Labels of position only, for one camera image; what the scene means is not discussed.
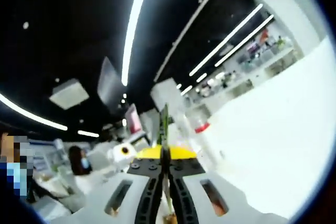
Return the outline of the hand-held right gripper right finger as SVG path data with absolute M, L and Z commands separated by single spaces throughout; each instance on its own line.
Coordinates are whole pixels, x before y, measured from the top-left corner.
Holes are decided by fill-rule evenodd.
M 194 152 L 170 148 L 170 195 L 178 223 L 286 223 L 262 213 L 216 172 L 207 172 Z

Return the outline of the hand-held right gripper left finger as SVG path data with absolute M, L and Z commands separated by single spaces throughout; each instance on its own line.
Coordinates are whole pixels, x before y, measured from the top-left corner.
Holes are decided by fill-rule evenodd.
M 52 223 L 156 223 L 162 198 L 161 148 L 143 150 L 150 151 L 155 152 L 152 157 L 136 157 L 126 173 L 92 190 L 83 208 Z

